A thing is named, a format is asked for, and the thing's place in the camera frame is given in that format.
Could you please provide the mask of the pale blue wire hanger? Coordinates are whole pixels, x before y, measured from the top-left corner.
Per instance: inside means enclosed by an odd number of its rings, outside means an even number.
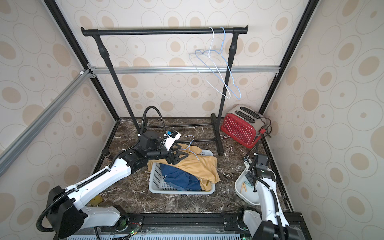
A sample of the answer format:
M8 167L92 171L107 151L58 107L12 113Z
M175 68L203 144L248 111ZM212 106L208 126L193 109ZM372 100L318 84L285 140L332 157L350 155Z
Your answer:
M195 137L193 135L188 135L187 137L192 137L193 139L190 141L190 143L189 143L189 145L187 147L181 148L181 150L187 151L188 156L185 157L183 160L180 160L180 162L184 162L185 159L189 157L189 154L195 155L196 159L199 161L200 159L199 159L198 155L202 152L202 149L200 149L197 146L192 146L192 143L195 140Z

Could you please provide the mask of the navy blue t-shirt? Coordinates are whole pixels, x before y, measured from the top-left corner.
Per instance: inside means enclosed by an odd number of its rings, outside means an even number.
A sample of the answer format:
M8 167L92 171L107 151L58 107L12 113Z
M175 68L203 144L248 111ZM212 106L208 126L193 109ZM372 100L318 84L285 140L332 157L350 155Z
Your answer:
M160 164L164 181L177 191L201 191L200 180L178 168Z

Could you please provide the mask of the mustard yellow t-shirt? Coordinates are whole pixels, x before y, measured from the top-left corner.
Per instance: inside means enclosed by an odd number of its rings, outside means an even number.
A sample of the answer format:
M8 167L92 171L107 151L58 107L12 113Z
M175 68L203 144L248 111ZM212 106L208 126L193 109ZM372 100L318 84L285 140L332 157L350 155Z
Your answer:
M187 147L186 144L181 144L181 146L182 148ZM147 164L148 171L152 170L154 163L169 165L195 176L200 180L202 190L210 191L213 184L221 181L217 171L218 159L214 156L203 156L201 153L198 155L199 161L195 155L189 154L189 157L184 162L179 162L176 165L168 164L165 159L151 160Z

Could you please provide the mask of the yellow plastic clothespin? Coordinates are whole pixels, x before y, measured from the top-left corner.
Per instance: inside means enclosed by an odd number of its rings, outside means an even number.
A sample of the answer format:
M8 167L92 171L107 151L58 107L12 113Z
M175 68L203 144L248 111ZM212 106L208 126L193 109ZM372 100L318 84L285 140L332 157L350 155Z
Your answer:
M242 193L242 192L245 192L245 193L248 192L248 190L247 190L247 185L246 185L245 182L243 182L242 185L241 185L241 193Z

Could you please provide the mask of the light blue plastic hanger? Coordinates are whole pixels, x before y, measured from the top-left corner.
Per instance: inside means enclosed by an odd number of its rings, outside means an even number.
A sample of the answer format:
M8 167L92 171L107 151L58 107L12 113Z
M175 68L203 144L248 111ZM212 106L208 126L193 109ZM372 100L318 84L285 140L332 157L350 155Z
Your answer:
M222 83L223 83L223 86L224 86L224 89L229 91L229 95L227 94L223 94L222 92L220 92L217 88L215 88L211 82L209 80L207 80L205 77L203 77L203 79L212 87L214 88L215 91L217 91L218 93L220 93L223 97L225 97L226 99L231 99L232 96L234 96L237 100L240 100L242 98L242 93L240 91L240 88L236 85L236 81L235 81L235 78L232 74L232 71L230 70L230 66L229 66L229 62L228 60L224 57L224 43L225 43L225 40L226 40L226 30L221 27L221 30L223 31L223 35L224 35L224 38L223 40L221 41L221 46L220 46L220 49L219 50L215 50L213 49L213 43L215 41L215 30L214 28L212 27L209 27L209 29L211 30L212 32L212 40L211 40L211 43L210 43L210 48L208 50L195 50L194 53L190 54L190 59L191 56L195 56L211 73L213 73L216 78L218 80L220 80ZM237 91L234 92L230 87L229 87L229 84L226 84L225 83L225 78L223 77L223 75L221 74L221 71L219 70L219 67L218 65L214 62L213 58L212 58L212 53L216 53L218 56L220 56L222 58L222 60L224 61L225 63L225 67L226 67L226 71L228 70L229 73L230 73L230 80L232 80L232 83L233 83L233 86L236 87ZM212 69L210 66L208 66L202 59L201 59L201 56L204 56L204 57L207 57L208 60L214 64L214 68Z

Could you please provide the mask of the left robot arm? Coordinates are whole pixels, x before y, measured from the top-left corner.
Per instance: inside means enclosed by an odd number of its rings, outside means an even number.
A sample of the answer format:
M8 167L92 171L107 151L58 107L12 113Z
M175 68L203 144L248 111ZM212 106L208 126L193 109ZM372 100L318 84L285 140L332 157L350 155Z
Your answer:
M175 165L185 159L188 154L176 144L180 137L177 131L141 133L133 147L122 149L109 165L97 173L64 189L59 186L51 189L47 206L37 219L37 230L55 232L56 238L64 239L81 229L115 226L123 217L122 211L116 207L87 207L87 203L151 160L166 160Z

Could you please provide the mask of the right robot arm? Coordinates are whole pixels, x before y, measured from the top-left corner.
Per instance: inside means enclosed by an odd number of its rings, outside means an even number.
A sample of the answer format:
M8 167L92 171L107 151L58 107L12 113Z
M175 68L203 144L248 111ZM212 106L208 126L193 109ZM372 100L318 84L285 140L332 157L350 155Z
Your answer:
M276 193L276 176L268 169L269 158L254 153L249 162L246 178L251 182L259 196L261 214L245 210L243 223L247 226L253 240L301 240L298 229L290 227L282 211Z

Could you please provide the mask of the white plastic basket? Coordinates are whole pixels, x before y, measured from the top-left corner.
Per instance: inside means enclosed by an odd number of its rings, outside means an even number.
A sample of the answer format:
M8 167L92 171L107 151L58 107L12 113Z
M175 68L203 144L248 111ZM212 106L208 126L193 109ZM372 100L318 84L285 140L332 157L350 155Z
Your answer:
M214 156L209 150L203 150L201 153L203 156ZM173 194L173 195L210 195L216 189L216 184L212 185L210 191L177 191L164 181L164 177L161 173L160 164L154 163L150 174L149 190L155 194Z

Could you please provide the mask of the white plastic bin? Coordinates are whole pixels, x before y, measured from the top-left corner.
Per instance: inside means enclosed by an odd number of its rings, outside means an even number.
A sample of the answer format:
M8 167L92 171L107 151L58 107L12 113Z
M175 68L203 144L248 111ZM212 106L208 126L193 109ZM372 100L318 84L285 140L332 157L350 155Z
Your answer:
M247 170L241 173L238 179L235 181L236 194L245 201L248 205L258 206L260 205L260 198L258 193L254 192L254 186L251 185L246 177Z

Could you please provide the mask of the red polka dot toaster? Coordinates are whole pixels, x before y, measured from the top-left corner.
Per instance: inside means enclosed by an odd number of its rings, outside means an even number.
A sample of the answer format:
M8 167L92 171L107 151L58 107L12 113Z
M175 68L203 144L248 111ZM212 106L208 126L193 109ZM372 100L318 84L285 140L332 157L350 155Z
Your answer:
M251 149L267 133L270 120L245 105L237 105L226 115L221 130L242 146Z

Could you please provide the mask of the yellow object on table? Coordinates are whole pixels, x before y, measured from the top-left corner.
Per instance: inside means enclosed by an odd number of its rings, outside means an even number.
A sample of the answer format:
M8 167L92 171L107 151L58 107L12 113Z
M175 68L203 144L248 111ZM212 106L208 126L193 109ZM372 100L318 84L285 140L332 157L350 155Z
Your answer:
M89 206L91 207L96 207L98 206L100 203L103 202L103 198L101 195L97 195L95 196L93 199L91 199L88 203Z

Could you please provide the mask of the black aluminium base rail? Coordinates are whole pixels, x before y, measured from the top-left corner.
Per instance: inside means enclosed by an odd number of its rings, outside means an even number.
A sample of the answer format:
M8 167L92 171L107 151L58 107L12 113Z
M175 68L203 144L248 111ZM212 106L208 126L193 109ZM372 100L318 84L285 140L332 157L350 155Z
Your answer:
M215 227L245 234L254 240L312 238L300 213L273 212L270 219L265 216L247 207L241 207L236 213L128 214L120 206L77 210L72 204L64 204L49 211L47 219L56 233L56 239L68 238L81 229L98 227L128 235L154 227Z

